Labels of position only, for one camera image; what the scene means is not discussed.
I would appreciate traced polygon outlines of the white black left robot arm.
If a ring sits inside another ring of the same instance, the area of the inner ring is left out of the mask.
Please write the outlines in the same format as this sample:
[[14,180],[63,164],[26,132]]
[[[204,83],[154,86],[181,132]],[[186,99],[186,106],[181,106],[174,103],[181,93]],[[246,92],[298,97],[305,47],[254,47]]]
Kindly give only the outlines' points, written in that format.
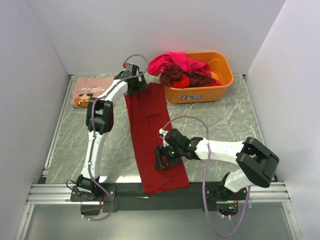
[[133,63],[124,63],[123,70],[114,77],[109,88],[88,101],[86,126],[88,146],[81,174],[71,188],[70,201],[98,201],[107,195],[100,185],[101,159],[105,140],[114,125],[114,106],[123,95],[147,89],[144,73]]

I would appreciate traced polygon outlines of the dark red t-shirt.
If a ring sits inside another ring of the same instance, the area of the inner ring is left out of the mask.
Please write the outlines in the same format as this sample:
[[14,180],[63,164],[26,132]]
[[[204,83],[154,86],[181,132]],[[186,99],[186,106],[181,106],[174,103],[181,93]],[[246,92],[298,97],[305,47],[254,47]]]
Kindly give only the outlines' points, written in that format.
[[147,89],[125,95],[136,164],[146,194],[157,194],[190,185],[182,162],[156,170],[155,147],[163,144],[159,130],[170,121],[164,87],[150,83]]

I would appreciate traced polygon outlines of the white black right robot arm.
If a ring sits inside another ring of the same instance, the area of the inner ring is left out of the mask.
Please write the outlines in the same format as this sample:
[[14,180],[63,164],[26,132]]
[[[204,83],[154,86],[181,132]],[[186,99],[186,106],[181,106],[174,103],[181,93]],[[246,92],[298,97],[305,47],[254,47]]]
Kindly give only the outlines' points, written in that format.
[[183,158],[238,165],[239,169],[226,173],[214,189],[205,190],[207,198],[217,201],[232,200],[252,185],[269,188],[280,162],[276,154],[254,137],[237,142],[188,138],[176,128],[170,131],[160,129],[159,136],[162,144],[154,148],[157,171],[175,166]]

